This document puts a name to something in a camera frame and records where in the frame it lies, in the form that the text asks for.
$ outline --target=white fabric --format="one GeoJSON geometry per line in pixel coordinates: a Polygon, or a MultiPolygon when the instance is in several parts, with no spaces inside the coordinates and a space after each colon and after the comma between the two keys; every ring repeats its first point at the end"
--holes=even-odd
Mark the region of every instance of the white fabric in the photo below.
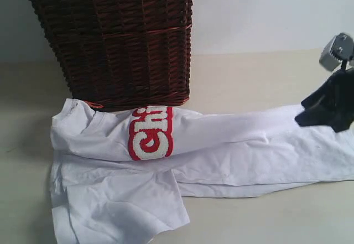
{"type": "Polygon", "coordinates": [[[173,108],[171,156],[133,161],[132,111],[94,112],[67,100],[51,130],[58,243],[148,243],[189,223],[181,196],[246,198],[353,180],[352,132],[300,128],[294,117],[301,111],[205,116],[173,108]]]}

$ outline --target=white wall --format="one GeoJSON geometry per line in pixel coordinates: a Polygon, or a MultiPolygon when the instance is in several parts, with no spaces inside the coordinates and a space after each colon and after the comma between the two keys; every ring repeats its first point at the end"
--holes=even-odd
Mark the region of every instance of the white wall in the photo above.
{"type": "MultiPolygon", "coordinates": [[[[354,0],[194,0],[193,53],[312,49],[354,35],[354,0]]],[[[53,59],[27,0],[0,0],[0,61],[53,59]]]]}

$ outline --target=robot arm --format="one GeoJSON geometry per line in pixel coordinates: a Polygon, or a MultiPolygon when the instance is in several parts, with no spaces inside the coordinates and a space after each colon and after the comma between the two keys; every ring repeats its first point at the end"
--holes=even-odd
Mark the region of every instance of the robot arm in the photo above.
{"type": "Polygon", "coordinates": [[[354,121],[354,40],[345,33],[335,36],[324,49],[320,64],[334,71],[329,79],[314,93],[302,101],[305,111],[296,116],[302,126],[330,126],[335,132],[350,128],[354,121]]]}

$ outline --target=table surface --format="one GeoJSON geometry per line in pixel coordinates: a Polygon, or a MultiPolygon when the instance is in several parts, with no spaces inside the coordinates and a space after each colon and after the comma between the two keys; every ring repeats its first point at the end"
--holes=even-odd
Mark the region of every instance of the table surface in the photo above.
{"type": "MultiPolygon", "coordinates": [[[[193,56],[191,99],[184,107],[242,113],[299,103],[329,76],[318,65],[320,52],[193,56]]],[[[57,63],[0,64],[0,70],[1,243],[56,243],[49,127],[70,95],[57,63]]],[[[153,244],[347,244],[354,238],[353,182],[184,203],[191,224],[160,234],[153,244]]]]}

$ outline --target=woven basket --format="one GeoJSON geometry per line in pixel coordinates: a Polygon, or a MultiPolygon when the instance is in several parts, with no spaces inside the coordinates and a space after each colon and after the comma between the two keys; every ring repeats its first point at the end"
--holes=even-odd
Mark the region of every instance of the woven basket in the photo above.
{"type": "Polygon", "coordinates": [[[192,0],[30,0],[74,98],[104,111],[189,98],[192,0]]]}

